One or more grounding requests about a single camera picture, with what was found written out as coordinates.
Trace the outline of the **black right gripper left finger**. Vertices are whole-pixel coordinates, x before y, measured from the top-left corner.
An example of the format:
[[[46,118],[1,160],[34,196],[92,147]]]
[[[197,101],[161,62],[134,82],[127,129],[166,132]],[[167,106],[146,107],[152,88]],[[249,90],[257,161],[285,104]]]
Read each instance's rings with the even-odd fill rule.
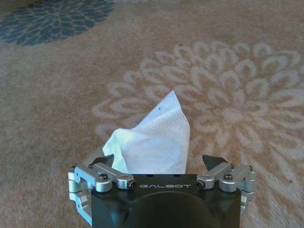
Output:
[[[68,171],[69,199],[76,204],[77,212],[85,219],[92,219],[91,190],[108,193],[113,185],[120,190],[135,189],[133,175],[112,168],[114,155],[98,157],[88,166],[73,166]]]

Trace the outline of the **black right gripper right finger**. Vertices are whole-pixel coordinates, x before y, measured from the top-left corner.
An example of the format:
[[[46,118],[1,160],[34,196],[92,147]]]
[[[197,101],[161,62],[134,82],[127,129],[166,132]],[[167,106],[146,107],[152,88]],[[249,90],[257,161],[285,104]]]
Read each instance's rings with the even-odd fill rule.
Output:
[[[197,187],[201,190],[210,190],[218,183],[223,192],[233,193],[240,190],[240,212],[245,212],[256,192],[256,173],[252,166],[236,166],[224,158],[207,154],[202,156],[202,160],[208,171],[197,175]]]

